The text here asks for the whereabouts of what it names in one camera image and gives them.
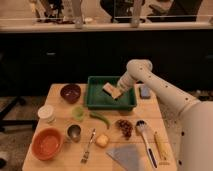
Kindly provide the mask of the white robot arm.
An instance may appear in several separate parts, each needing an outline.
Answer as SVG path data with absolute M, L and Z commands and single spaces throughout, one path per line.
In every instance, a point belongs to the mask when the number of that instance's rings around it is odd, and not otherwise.
M 152 73 L 147 59 L 133 59 L 117 82 L 121 93 L 141 81 L 145 83 L 182 123 L 178 171 L 213 171 L 213 101 L 198 98 Z

